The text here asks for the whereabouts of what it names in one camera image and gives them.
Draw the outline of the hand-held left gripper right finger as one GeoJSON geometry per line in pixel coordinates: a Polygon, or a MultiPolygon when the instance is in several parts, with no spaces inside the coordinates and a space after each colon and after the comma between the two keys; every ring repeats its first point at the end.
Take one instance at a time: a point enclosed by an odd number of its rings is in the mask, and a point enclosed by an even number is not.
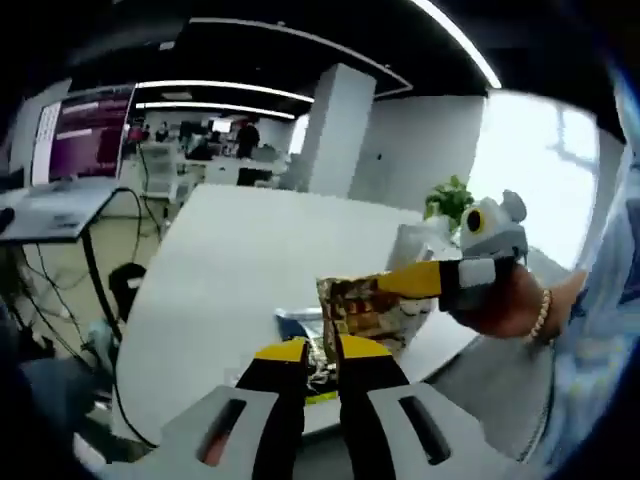
{"type": "Polygon", "coordinates": [[[480,423],[431,386],[410,383],[383,345],[342,335],[340,424],[356,479],[497,479],[480,423]]]}

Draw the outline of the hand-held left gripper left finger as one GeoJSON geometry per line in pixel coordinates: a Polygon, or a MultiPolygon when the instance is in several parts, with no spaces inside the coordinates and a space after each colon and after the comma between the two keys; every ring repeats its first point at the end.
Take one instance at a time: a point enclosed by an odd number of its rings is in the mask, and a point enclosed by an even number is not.
{"type": "Polygon", "coordinates": [[[290,479],[304,430],[307,342],[257,352],[234,387],[220,385],[171,420],[161,479],[290,479]]]}

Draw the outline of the person's right hand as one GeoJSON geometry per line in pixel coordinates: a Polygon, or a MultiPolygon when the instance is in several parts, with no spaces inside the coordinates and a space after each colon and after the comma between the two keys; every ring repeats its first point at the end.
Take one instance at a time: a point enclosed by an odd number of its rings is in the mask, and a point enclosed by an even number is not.
{"type": "Polygon", "coordinates": [[[517,264],[506,280],[490,286],[478,306],[454,310],[451,315],[458,323],[485,336],[535,339],[549,319],[551,303],[550,291],[517,264]]]}

